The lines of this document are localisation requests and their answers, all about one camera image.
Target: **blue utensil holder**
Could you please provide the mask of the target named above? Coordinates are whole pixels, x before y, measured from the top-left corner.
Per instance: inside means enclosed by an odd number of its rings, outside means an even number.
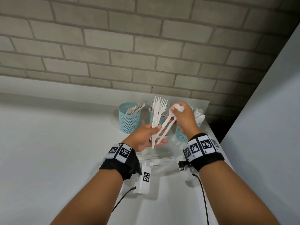
[[[186,135],[184,135],[181,131],[180,131],[180,127],[177,126],[176,127],[176,137],[178,140],[180,140],[181,142],[188,142],[188,138]]]
[[[161,116],[158,125],[162,125],[165,122],[165,120],[166,120],[166,117]],[[153,121],[153,113],[150,113],[150,123],[152,123],[152,121]]]
[[[120,130],[123,133],[130,134],[139,127],[141,112],[138,112],[134,115],[126,114],[129,108],[132,108],[136,105],[137,104],[134,102],[125,102],[119,106]]]

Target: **painted brick wall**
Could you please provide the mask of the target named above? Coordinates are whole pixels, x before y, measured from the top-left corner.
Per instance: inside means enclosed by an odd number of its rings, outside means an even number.
[[[0,74],[209,99],[235,119],[299,0],[0,0]]]

